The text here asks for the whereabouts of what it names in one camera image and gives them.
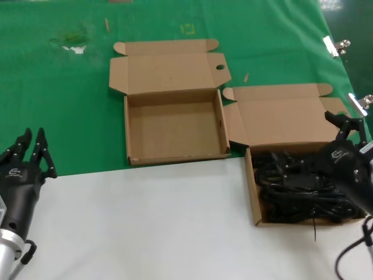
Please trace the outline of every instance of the black power cord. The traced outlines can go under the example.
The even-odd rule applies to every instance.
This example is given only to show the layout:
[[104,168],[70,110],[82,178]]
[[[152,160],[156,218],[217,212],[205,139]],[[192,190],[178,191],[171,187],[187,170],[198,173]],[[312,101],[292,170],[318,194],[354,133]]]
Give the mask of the black power cord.
[[21,258],[20,262],[24,265],[28,264],[30,262],[30,260],[33,258],[35,252],[36,252],[36,249],[37,249],[37,246],[35,244],[34,241],[32,240],[29,240],[27,239],[25,241],[26,244],[29,244],[30,245],[30,248],[29,250],[23,255],[23,257]]
[[355,241],[354,243],[352,243],[351,245],[349,245],[346,249],[344,249],[338,256],[337,260],[336,260],[336,264],[335,264],[335,273],[338,277],[338,279],[340,280],[344,280],[344,278],[341,276],[341,274],[339,273],[339,270],[338,270],[338,266],[339,266],[339,262],[341,260],[341,258],[347,253],[349,252],[351,249],[355,248],[356,246],[360,245],[361,243],[365,242],[367,246],[371,247],[373,245],[373,241],[372,241],[372,237],[371,237],[371,234],[373,233],[373,226],[371,226],[370,229],[368,229],[368,221],[372,219],[372,216],[369,216],[365,219],[364,223],[363,223],[363,234],[364,236],[362,238],[360,238],[359,240]]
[[330,178],[317,172],[313,153],[266,153],[253,157],[252,162],[272,223],[316,218],[340,223],[361,215],[359,207],[338,191]]

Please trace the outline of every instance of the metal clip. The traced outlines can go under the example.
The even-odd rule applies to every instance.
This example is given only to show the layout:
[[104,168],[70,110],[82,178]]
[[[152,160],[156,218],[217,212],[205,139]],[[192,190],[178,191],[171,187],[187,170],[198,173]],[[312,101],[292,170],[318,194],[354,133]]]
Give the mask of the metal clip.
[[369,109],[371,104],[373,104],[373,95],[369,94],[362,99],[357,100],[353,93],[349,93],[349,101],[360,116],[366,117],[368,115],[366,110]]
[[326,45],[326,48],[328,49],[329,53],[332,55],[332,57],[338,57],[340,54],[345,54],[346,50],[345,48],[349,47],[351,45],[351,42],[348,40],[343,40],[338,43],[333,43],[330,36],[326,36],[323,38],[323,41]]
[[339,51],[340,54],[345,54],[346,50],[345,48],[349,47],[351,45],[351,42],[348,40],[343,40],[341,42],[335,43],[334,47]]

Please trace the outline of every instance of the green tablecloth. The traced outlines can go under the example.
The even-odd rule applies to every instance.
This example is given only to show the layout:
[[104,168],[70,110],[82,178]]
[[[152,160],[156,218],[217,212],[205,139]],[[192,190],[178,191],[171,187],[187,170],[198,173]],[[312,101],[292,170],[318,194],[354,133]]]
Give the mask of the green tablecloth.
[[59,175],[129,167],[123,99],[108,88],[116,41],[217,38],[229,86],[326,82],[344,101],[352,90],[313,0],[0,2],[0,31],[0,151],[44,127]]

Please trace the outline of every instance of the white tabletop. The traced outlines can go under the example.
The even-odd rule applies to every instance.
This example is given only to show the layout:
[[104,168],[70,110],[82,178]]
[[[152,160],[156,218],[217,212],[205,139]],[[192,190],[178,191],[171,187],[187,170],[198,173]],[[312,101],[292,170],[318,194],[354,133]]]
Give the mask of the white tabletop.
[[[18,280],[330,280],[360,237],[360,223],[316,242],[312,226],[255,227],[243,159],[65,176],[43,186]],[[364,245],[340,267],[373,277]]]

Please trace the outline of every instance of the empty cardboard box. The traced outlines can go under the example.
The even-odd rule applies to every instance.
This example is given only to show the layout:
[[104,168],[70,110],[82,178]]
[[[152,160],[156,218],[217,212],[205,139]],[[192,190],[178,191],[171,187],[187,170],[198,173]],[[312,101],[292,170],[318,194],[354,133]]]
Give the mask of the empty cardboard box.
[[125,94],[131,165],[222,159],[229,153],[217,87],[231,79],[217,40],[115,43],[110,87]]
[[[223,90],[226,99],[237,101],[224,107],[228,138],[247,146],[245,165],[254,224],[272,225],[268,206],[259,196],[251,156],[268,151],[307,153],[318,151],[336,138],[338,129],[325,120],[325,111],[347,112],[327,84],[235,87]],[[316,223],[331,224],[317,219]]]

